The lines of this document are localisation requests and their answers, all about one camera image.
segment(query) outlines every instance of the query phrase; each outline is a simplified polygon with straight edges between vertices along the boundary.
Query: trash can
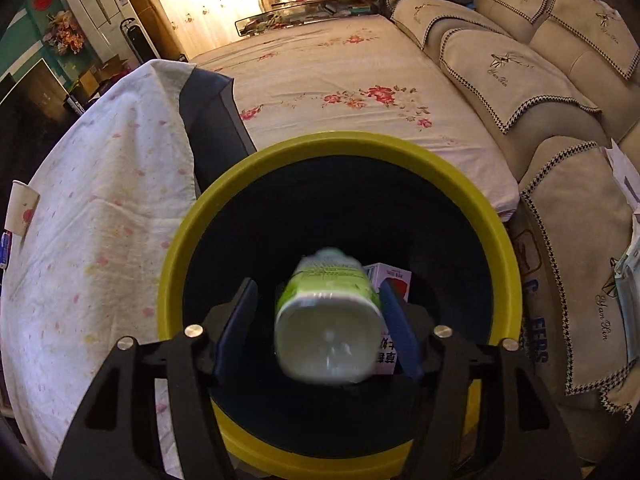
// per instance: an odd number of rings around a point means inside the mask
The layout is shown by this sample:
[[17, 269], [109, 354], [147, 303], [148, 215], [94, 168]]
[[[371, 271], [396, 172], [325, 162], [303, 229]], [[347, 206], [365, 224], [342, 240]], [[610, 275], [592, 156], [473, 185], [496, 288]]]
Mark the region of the trash can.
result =
[[[287, 140], [215, 181], [168, 250], [159, 335], [201, 322], [253, 278], [259, 300], [240, 371], [212, 396], [227, 449], [287, 479], [382, 480], [400, 472], [431, 399], [400, 365], [358, 385], [318, 386], [285, 376], [273, 351], [277, 291], [302, 256], [327, 246], [410, 270], [409, 301], [469, 340], [519, 336], [518, 266], [487, 199], [433, 153], [363, 132]], [[478, 411], [474, 384], [466, 430]]]

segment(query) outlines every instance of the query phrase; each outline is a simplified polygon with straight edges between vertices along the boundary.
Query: teal wall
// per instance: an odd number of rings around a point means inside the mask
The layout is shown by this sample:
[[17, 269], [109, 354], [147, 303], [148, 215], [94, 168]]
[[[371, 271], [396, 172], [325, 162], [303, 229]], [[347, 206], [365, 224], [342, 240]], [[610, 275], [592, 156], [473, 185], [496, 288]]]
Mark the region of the teal wall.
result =
[[[46, 10], [33, 9], [32, 1], [25, 1], [20, 10], [25, 10], [26, 14], [9, 27], [0, 39], [0, 76], [37, 41], [42, 40], [47, 25], [49, 25], [47, 16], [55, 16], [60, 10], [66, 10], [61, 0], [53, 0], [49, 9]], [[72, 86], [82, 72], [87, 70], [93, 63], [99, 62], [98, 57], [87, 42], [85, 42], [84, 47], [78, 54], [68, 51], [64, 56], [58, 56], [53, 47], [43, 43], [42, 47], [14, 73], [14, 79], [20, 79], [33, 65], [43, 58], [50, 69], [57, 76], [62, 77], [67, 89]]]

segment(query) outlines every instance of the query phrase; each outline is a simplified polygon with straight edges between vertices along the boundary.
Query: white cloth with pink pattern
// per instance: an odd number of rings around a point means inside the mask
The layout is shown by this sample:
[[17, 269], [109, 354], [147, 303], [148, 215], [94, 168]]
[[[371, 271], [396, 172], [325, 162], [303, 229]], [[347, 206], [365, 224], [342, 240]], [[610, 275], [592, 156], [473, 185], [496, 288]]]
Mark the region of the white cloth with pink pattern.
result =
[[[49, 475], [114, 343], [123, 335], [158, 340], [160, 269], [195, 200], [193, 155], [178, 113], [192, 70], [156, 60], [132, 72], [78, 120], [31, 179], [40, 202], [24, 239], [14, 237], [0, 342], [20, 431]], [[161, 445], [168, 472], [179, 475], [160, 389]]]
[[272, 30], [192, 60], [235, 79], [258, 150], [331, 130], [410, 140], [464, 173], [506, 221], [519, 200], [502, 152], [436, 64], [382, 16]]

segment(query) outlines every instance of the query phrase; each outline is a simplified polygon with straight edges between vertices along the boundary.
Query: white paper cup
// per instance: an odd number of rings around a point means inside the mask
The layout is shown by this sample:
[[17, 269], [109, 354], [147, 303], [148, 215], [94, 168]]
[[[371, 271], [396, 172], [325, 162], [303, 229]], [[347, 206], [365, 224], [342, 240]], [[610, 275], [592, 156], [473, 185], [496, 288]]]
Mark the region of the white paper cup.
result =
[[14, 235], [23, 237], [40, 198], [39, 193], [19, 180], [14, 180], [9, 197], [9, 207], [6, 210], [4, 228]]

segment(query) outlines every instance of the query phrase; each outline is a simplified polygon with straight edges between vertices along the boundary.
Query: bottle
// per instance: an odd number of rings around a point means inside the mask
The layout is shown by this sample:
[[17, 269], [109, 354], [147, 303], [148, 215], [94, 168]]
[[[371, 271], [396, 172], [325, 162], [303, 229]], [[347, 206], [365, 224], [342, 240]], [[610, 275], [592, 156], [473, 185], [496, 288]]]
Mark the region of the bottle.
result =
[[276, 304], [274, 342], [289, 377], [357, 383], [374, 371], [383, 318], [360, 263], [334, 248], [303, 258]]

